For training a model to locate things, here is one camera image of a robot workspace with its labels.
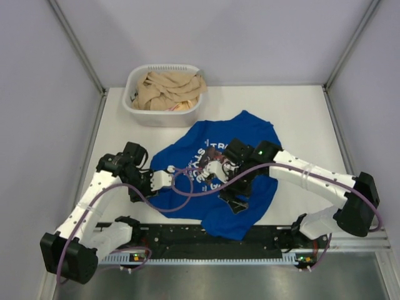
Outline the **white plastic laundry basket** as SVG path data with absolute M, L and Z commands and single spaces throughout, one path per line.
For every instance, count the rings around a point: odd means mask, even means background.
M 151 71 L 160 72 L 182 72 L 196 73 L 203 77 L 199 68 L 188 64 L 147 64 L 139 66 L 129 74 L 126 87 L 122 96 L 122 107 L 128 112 L 140 125 L 154 127 L 180 128 L 193 125 L 199 117 L 202 105 L 204 103 L 205 93 L 201 94 L 198 104 L 187 111 L 143 111 L 131 107 L 132 98 L 139 78 Z

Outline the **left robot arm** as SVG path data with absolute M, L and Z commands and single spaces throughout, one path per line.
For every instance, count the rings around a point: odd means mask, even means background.
M 54 233 L 45 233 L 40 248 L 47 272 L 86 284 L 98 264 L 117 248 L 135 248 L 142 239 L 139 221 L 117 217 L 102 232 L 95 232 L 99 220 L 114 199 L 117 188 L 128 188 L 129 197 L 147 198 L 152 171 L 144 170 L 147 150 L 127 142 L 123 151 L 105 154 L 98 162 L 89 187 L 67 219 Z

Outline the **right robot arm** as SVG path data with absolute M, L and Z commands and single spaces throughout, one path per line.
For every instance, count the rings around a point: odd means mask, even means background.
M 344 231 L 362 238 L 372 231 L 379 196 L 374 178 L 368 173 L 354 176 L 328 171 L 270 141 L 253 147 L 238 139 L 233 139 L 207 169 L 224 183 L 219 197 L 234 214 L 259 218 L 272 203 L 280 181 L 329 201 L 331 206 L 304 213 L 293 222 L 292 241 L 301 248 L 328 233 Z

